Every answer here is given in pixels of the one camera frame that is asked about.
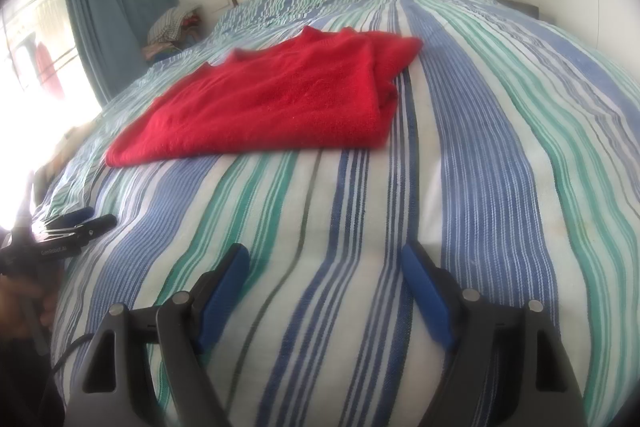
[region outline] checkered pillow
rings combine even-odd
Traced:
[[[151,26],[146,35],[148,44],[177,41],[180,38],[182,20],[190,16],[199,6],[198,4],[180,4],[180,6],[169,8]]]

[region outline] black cable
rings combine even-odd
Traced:
[[[80,335],[76,340],[74,340],[69,346],[65,349],[65,352],[62,353],[62,356],[58,359],[58,361],[51,368],[51,372],[49,373],[49,378],[47,378],[47,383],[44,386],[44,391],[42,391],[42,398],[40,399],[40,405],[38,406],[38,420],[42,417],[42,409],[47,400],[47,395],[49,394],[49,390],[54,383],[53,377],[60,370],[60,368],[65,365],[66,359],[71,356],[78,346],[84,344],[87,341],[90,341],[94,337],[93,333],[85,333],[84,335]]]

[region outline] blue and green striped blanket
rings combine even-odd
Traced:
[[[385,148],[104,165],[119,131],[204,60],[304,25],[424,41],[395,80]],[[417,237],[463,287],[544,303],[600,427],[640,369],[639,145],[635,81],[493,0],[249,0],[110,103],[50,190],[42,217],[86,204],[118,216],[68,264],[53,356],[111,303],[164,301],[242,242],[250,276],[209,360],[232,424],[413,427],[444,360],[399,269]],[[85,352],[60,374],[66,398]],[[159,350],[149,357],[174,417]]]

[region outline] pillow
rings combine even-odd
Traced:
[[[84,125],[72,127],[58,142],[49,161],[35,172],[33,175],[33,199],[36,204],[41,204],[44,201],[50,183],[78,152],[80,146],[94,131],[95,125],[96,121],[92,120]]]
[[[146,35],[148,44],[156,44],[156,42],[173,42],[180,38],[180,25],[185,17],[191,15],[200,7],[199,4],[180,4],[173,8],[169,8],[160,18],[151,26],[149,33]]]

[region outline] red towel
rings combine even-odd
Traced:
[[[213,153],[385,144],[398,105],[392,81],[415,38],[345,28],[205,63],[156,98],[111,144],[112,167]]]

